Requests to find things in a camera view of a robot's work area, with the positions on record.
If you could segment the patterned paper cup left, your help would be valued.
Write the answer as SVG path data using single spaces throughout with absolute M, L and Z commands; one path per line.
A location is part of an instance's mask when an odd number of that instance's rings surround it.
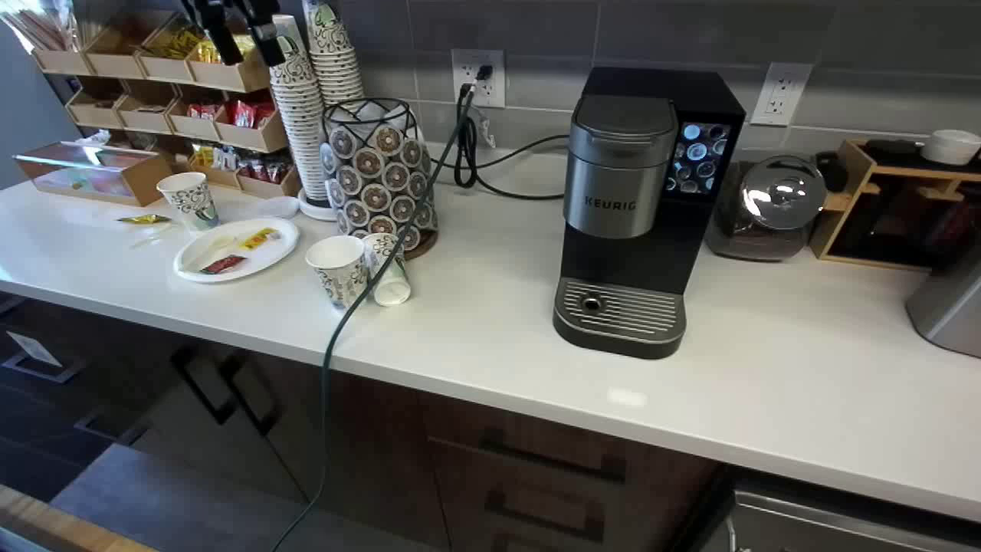
M 217 223 L 217 206 L 201 172 L 173 172 L 161 179 L 156 190 L 194 229 L 208 229 Z

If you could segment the wooden tea bag box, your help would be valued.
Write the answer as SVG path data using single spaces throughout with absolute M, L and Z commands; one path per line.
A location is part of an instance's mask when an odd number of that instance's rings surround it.
M 14 163 L 35 190 L 121 206 L 156 201 L 156 185 L 171 172 L 166 157 L 129 148 L 45 145 Z

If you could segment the wooden condiment organizer shelf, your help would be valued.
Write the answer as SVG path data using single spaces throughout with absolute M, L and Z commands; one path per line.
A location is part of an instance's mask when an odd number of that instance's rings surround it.
M 77 129 L 159 149 L 255 195 L 299 190 L 270 71 L 247 35 L 234 35 L 238 61 L 224 64 L 180 12 L 97 23 L 79 10 L 11 10 L 3 21 L 43 78 L 71 87 L 63 109 Z

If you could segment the round silver lidded appliance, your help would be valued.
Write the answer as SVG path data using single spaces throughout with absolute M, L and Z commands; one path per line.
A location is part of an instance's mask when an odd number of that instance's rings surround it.
M 820 206 L 823 179 L 813 159 L 736 163 L 720 188 L 704 244 L 736 260 L 786 260 L 802 249 Z

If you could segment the tall paper cup stack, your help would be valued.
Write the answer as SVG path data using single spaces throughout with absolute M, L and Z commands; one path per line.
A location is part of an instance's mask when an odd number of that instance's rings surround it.
M 270 71 L 272 102 L 283 118 L 283 129 L 292 148 L 302 195 L 326 201 L 326 166 L 318 159 L 322 145 L 322 91 L 312 74 L 299 28 L 293 14 L 276 14 L 272 32 L 283 50 L 283 61 Z

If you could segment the black Keurig coffee maker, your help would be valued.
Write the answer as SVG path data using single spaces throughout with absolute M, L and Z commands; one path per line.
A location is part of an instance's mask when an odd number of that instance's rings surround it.
M 570 118 L 556 331 L 664 358 L 744 109 L 715 71 L 592 66 Z

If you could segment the wooden tray organizer right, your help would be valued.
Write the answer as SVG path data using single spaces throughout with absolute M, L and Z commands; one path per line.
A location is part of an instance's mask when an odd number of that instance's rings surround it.
M 814 258 L 941 268 L 981 240 L 981 163 L 941 166 L 913 140 L 837 148 L 846 172 L 823 200 L 809 249 Z

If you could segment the yellow sachet on counter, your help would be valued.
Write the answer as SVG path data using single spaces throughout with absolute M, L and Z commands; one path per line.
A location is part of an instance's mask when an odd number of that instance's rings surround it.
M 169 223 L 171 218 L 148 211 L 148 216 L 125 216 L 117 220 L 130 226 L 159 226 L 159 223 Z

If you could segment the white paper plate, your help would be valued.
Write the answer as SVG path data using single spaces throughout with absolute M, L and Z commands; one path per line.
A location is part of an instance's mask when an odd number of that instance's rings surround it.
M 262 226 L 278 229 L 278 240 L 270 240 L 267 244 L 260 244 L 255 252 L 246 252 L 242 241 Z M 299 241 L 299 226 L 284 218 L 229 220 L 229 223 L 210 226 L 210 229 L 200 233 L 195 240 L 191 240 L 173 256 L 171 269 L 187 281 L 224 286 L 224 281 L 247 278 L 247 276 L 257 276 L 257 274 L 276 268 L 278 260 L 284 260 L 296 249 L 296 241 Z M 206 263 L 210 263 L 224 256 L 242 256 L 246 263 L 238 263 L 226 274 L 217 274 L 217 276 L 200 274 Z

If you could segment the white wall outlet left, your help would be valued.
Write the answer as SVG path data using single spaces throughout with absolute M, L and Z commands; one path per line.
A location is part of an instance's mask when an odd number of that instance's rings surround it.
M 450 53 L 452 87 L 468 87 L 477 108 L 504 103 L 504 66 L 498 50 L 452 50 Z

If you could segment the yellow sachet on plate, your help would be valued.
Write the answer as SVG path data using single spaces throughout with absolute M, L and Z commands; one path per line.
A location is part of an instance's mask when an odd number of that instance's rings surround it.
M 242 241 L 242 249 L 246 249 L 246 252 L 255 252 L 255 249 L 267 244 L 270 240 L 278 240 L 278 229 L 262 226 L 262 229 L 251 233 L 251 235 Z

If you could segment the white wall outlet right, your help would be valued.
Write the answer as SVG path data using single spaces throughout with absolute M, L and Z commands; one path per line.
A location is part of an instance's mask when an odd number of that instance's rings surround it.
M 786 126 L 798 114 L 798 103 L 805 91 L 813 66 L 794 61 L 772 61 L 767 66 L 751 122 L 755 126 Z

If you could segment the red sachet on plate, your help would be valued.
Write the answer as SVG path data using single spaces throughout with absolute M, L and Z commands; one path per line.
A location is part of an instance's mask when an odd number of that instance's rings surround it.
M 217 276 L 217 274 L 226 274 L 226 269 L 234 269 L 234 268 L 238 268 L 238 263 L 246 263 L 242 256 L 224 256 L 224 258 L 206 263 L 200 274 Z

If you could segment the patterned paper cup upright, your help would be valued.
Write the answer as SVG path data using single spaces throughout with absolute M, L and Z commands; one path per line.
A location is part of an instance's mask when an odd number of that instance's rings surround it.
M 367 286 L 364 241 L 356 235 L 318 240 L 307 249 L 302 260 L 318 274 L 333 311 L 349 311 Z

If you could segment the white bowl on organizer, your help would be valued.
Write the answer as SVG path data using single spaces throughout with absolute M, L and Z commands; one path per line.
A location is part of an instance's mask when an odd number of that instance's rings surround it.
M 968 166 L 981 149 L 981 137 L 965 129 L 936 129 L 919 157 L 941 166 Z

